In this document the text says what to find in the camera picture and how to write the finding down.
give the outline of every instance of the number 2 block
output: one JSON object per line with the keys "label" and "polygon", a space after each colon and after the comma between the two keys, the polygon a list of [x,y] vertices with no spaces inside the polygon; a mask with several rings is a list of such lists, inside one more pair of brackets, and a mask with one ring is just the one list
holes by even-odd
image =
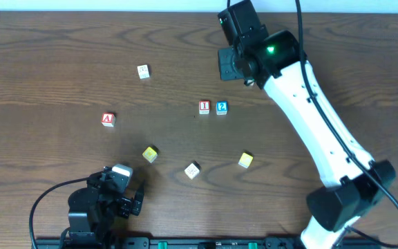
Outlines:
{"label": "number 2 block", "polygon": [[216,103],[216,114],[227,115],[227,112],[228,112],[227,101],[219,101]]}
{"label": "number 2 block", "polygon": [[210,113],[210,101],[203,100],[199,101],[199,114],[209,114]]}

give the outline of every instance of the yellow block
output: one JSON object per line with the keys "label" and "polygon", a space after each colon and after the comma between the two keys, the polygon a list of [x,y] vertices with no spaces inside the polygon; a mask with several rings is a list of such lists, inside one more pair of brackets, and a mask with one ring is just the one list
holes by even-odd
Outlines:
{"label": "yellow block", "polygon": [[252,163],[252,161],[253,161],[253,157],[250,156],[249,154],[244,153],[240,157],[239,165],[244,167],[244,168],[248,168],[249,165]]}
{"label": "yellow block", "polygon": [[144,153],[142,153],[145,159],[152,163],[157,157],[158,153],[151,147],[146,148]]}

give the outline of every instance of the red letter a block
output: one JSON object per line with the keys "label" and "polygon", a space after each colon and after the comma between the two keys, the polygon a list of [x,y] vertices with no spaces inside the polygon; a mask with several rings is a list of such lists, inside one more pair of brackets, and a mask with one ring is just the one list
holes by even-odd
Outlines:
{"label": "red letter a block", "polygon": [[113,113],[103,113],[102,114],[102,124],[108,127],[115,126],[116,117]]}

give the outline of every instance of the toy block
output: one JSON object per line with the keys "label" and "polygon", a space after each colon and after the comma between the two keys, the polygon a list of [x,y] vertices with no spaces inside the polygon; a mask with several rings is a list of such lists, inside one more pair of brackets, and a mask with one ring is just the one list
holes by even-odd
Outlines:
{"label": "toy block", "polygon": [[210,113],[210,101],[203,100],[199,101],[199,114],[208,114]]}
{"label": "toy block", "polygon": [[227,112],[228,112],[227,101],[219,101],[216,103],[216,114],[227,115]]}
{"label": "toy block", "polygon": [[247,169],[249,165],[252,163],[252,161],[253,161],[253,156],[244,152],[240,157],[239,165]]}
{"label": "toy block", "polygon": [[199,174],[199,172],[199,165],[195,163],[190,164],[190,166],[185,169],[185,173],[191,180],[193,180],[193,178],[195,178]]}
{"label": "toy block", "polygon": [[102,124],[107,127],[114,127],[116,122],[115,114],[113,113],[103,113],[102,114]]}
{"label": "toy block", "polygon": [[147,159],[150,163],[152,163],[157,157],[158,153],[152,147],[146,148],[144,153],[142,153],[145,159]]}
{"label": "toy block", "polygon": [[149,67],[147,65],[138,66],[138,73],[141,80],[150,77]]}

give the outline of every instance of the wooden table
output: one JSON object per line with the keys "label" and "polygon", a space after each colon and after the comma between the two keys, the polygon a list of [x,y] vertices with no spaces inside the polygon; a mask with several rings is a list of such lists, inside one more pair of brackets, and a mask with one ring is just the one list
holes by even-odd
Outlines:
{"label": "wooden table", "polygon": [[[294,13],[261,14],[274,33],[297,33]],[[304,14],[305,50],[319,84],[354,137],[397,170],[398,15]],[[50,186],[105,165],[145,179],[139,217],[120,234],[264,237],[299,234],[308,193],[322,186],[284,113],[257,87],[222,82],[226,47],[214,13],[0,12],[0,248],[28,248],[28,214]],[[148,64],[151,79],[136,66]],[[227,100],[229,113],[198,115],[198,101]],[[117,113],[114,129],[101,114]],[[142,152],[161,151],[149,164]],[[238,166],[244,150],[249,169]],[[194,180],[184,168],[196,160]],[[49,194],[35,213],[38,237],[68,226],[67,198]],[[358,228],[398,241],[398,213],[383,200]]]}

